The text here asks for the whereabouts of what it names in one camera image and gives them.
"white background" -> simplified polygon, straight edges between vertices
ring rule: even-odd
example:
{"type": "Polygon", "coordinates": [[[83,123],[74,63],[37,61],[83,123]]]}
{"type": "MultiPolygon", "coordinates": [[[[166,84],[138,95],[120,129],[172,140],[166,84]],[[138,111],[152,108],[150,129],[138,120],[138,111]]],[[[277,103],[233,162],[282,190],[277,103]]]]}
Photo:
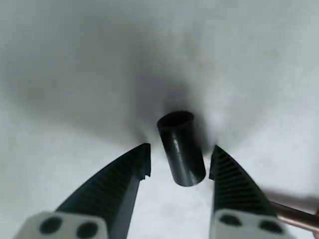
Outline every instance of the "white background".
{"type": "Polygon", "coordinates": [[[317,0],[2,0],[0,237],[147,141],[128,238],[207,239],[213,184],[177,186],[156,129],[178,109],[207,169],[217,142],[269,198],[314,213],[318,22],[317,0]]]}

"hollow cylinder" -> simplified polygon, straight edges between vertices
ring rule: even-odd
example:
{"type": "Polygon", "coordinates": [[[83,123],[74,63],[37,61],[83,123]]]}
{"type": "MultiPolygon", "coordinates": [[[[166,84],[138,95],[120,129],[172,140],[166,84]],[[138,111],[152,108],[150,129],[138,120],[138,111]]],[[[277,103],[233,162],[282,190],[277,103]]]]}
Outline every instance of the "hollow cylinder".
{"type": "Polygon", "coordinates": [[[206,175],[194,120],[192,113],[178,111],[165,115],[157,123],[173,179],[185,187],[201,182],[206,175]]]}

